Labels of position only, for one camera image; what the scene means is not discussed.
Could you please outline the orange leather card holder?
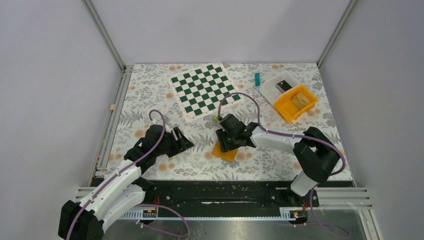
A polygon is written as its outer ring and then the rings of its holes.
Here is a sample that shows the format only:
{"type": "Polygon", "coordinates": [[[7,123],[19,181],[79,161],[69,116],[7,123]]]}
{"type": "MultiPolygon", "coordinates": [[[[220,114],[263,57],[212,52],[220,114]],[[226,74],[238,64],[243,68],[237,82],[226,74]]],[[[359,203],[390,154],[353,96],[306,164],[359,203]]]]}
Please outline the orange leather card holder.
{"type": "Polygon", "coordinates": [[[220,159],[223,159],[223,160],[225,160],[227,162],[230,162],[230,163],[232,163],[235,160],[237,153],[238,153],[238,149],[237,148],[234,149],[234,150],[223,152],[221,150],[221,145],[220,145],[220,143],[218,141],[216,142],[216,144],[214,145],[213,150],[211,151],[211,154],[213,156],[218,157],[220,159]]]}

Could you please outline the gold cards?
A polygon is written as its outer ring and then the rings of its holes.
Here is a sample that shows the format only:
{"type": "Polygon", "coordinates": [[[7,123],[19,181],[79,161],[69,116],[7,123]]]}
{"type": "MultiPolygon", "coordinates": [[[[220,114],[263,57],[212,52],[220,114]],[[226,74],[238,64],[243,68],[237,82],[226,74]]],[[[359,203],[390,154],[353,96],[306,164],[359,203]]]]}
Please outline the gold cards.
{"type": "Polygon", "coordinates": [[[308,98],[302,93],[297,93],[294,95],[291,101],[299,110],[307,107],[310,104],[308,98]]]}

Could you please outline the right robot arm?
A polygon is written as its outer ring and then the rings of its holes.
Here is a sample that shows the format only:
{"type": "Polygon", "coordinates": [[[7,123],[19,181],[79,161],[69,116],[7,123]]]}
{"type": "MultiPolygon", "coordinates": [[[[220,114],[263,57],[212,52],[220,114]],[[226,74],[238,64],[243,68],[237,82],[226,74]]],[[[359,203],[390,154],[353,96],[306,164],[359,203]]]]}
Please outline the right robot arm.
{"type": "Polygon", "coordinates": [[[293,154],[301,172],[291,182],[287,201],[301,205],[310,190],[328,180],[341,159],[338,149],[316,127],[302,134],[289,134],[265,129],[257,122],[244,124],[234,115],[218,117],[221,126],[216,131],[220,151],[227,153],[240,147],[273,149],[293,154]]]}

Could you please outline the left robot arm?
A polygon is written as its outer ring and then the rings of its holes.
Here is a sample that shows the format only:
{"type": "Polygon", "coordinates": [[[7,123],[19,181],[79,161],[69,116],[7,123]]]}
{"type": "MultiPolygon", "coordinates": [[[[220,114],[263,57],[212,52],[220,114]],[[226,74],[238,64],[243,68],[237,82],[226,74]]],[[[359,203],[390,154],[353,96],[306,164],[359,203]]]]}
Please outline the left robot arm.
{"type": "Polygon", "coordinates": [[[100,240],[122,215],[138,205],[148,206],[147,217],[157,213],[155,184],[142,177],[161,156],[173,157],[192,148],[178,127],[151,125],[145,136],[127,151],[117,169],[78,201],[61,208],[58,236],[64,240],[100,240]]]}

